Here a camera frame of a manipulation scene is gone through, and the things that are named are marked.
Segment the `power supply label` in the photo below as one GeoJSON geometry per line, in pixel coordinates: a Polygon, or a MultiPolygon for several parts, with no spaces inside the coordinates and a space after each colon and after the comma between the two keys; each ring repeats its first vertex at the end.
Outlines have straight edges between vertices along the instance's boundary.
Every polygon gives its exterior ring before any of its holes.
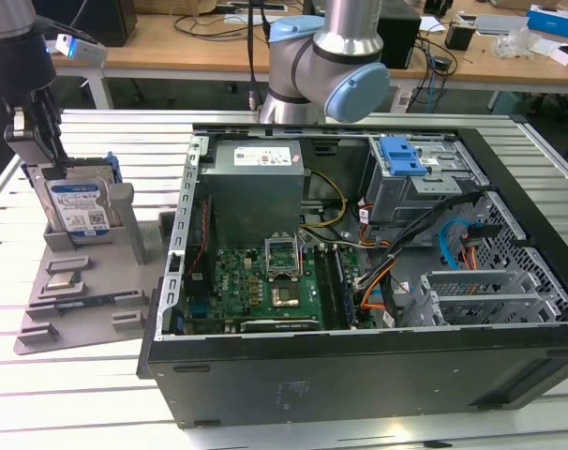
{"type": "Polygon", "coordinates": [[[289,147],[238,147],[234,166],[291,166],[289,147]]]}
{"type": "Polygon", "coordinates": [[[51,196],[69,233],[85,237],[109,232],[107,213],[97,203],[101,196],[97,185],[53,186],[51,196]]]}

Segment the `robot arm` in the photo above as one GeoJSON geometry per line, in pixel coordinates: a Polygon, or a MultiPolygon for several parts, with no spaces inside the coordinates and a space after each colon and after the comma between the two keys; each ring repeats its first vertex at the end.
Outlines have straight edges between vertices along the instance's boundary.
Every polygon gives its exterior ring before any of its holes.
{"type": "Polygon", "coordinates": [[[61,113],[49,88],[56,72],[41,25],[69,33],[59,35],[57,49],[70,59],[102,66],[107,51],[85,33],[38,18],[31,0],[0,0],[0,97],[12,118],[5,139],[27,166],[51,163],[62,177],[61,113]]]}
{"type": "Polygon", "coordinates": [[[382,0],[327,0],[325,20],[291,16],[270,33],[262,123],[357,122],[383,101],[389,77],[376,32],[382,0]]]}

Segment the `blue box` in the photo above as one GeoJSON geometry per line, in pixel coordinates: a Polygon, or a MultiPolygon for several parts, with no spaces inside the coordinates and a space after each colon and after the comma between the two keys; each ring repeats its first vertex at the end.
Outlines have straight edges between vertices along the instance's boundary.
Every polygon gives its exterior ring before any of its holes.
{"type": "Polygon", "coordinates": [[[528,11],[528,28],[568,38],[568,11],[550,9],[532,5],[528,11]]]}

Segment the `blue hard drive label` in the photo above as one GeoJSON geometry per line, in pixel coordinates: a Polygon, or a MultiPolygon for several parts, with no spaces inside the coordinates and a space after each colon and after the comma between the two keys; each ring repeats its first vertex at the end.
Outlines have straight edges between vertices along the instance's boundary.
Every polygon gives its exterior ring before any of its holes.
{"type": "Polygon", "coordinates": [[[100,189],[94,184],[57,185],[51,196],[66,230],[74,236],[100,236],[109,232],[105,208],[98,204],[100,189]]]}

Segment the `blue drive bay latch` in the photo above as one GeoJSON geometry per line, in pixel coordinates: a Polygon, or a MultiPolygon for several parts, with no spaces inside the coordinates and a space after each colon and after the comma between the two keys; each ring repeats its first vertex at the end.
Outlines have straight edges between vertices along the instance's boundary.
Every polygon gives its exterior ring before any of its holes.
{"type": "Polygon", "coordinates": [[[427,168],[419,162],[417,150],[402,136],[380,137],[380,154],[388,163],[390,174],[424,176],[427,168]]]}

